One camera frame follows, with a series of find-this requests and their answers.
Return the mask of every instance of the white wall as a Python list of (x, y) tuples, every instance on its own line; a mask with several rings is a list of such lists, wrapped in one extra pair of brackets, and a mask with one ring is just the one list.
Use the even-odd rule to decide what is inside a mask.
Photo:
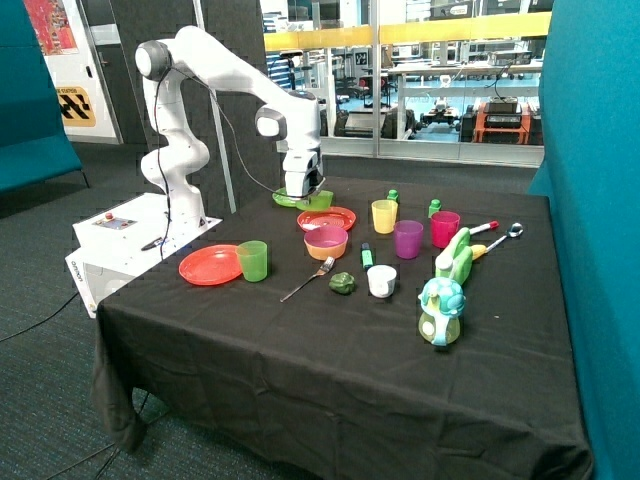
[(260, 0), (260, 7), (262, 8), (262, 13), (280, 12), (285, 16), (289, 14), (287, 0)]
[(380, 24), (393, 25), (407, 21), (406, 0), (378, 0), (380, 2)]
[(355, 27), (358, 25), (358, 0), (340, 0), (340, 20), (344, 27)]

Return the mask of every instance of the green cup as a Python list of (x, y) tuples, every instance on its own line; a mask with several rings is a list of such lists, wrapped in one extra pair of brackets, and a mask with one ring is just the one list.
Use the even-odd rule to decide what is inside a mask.
[(259, 282), (267, 277), (267, 244), (259, 240), (241, 243), (236, 248), (242, 275), (247, 282)]

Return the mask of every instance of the yellow warning sign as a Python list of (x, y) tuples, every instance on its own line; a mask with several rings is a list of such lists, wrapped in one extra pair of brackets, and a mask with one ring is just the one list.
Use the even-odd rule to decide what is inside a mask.
[(84, 88), (60, 87), (56, 88), (56, 92), (65, 127), (95, 127), (96, 117)]

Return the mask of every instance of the white cup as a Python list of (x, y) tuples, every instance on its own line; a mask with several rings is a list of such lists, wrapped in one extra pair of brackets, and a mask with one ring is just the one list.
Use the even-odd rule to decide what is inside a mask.
[(396, 269), (388, 265), (376, 265), (367, 270), (369, 291), (378, 298), (389, 297), (396, 286)]

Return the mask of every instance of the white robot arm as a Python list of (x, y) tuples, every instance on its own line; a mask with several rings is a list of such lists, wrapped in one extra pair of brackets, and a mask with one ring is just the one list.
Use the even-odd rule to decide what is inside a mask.
[[(141, 44), (135, 59), (144, 77), (151, 124), (168, 141), (161, 152), (145, 156), (142, 170), (149, 181), (163, 190), (166, 178), (174, 220), (204, 218), (200, 192), (185, 178), (209, 161), (207, 147), (195, 138), (187, 123), (180, 84), (188, 77), (199, 79), (211, 90), (250, 93), (263, 100), (266, 104), (256, 113), (256, 127), (265, 137), (287, 142), (283, 162), (287, 195), (302, 198), (320, 188), (324, 181), (320, 111), (313, 95), (286, 92), (193, 26), (182, 28), (174, 39)], [(158, 168), (159, 153), (162, 170)]]

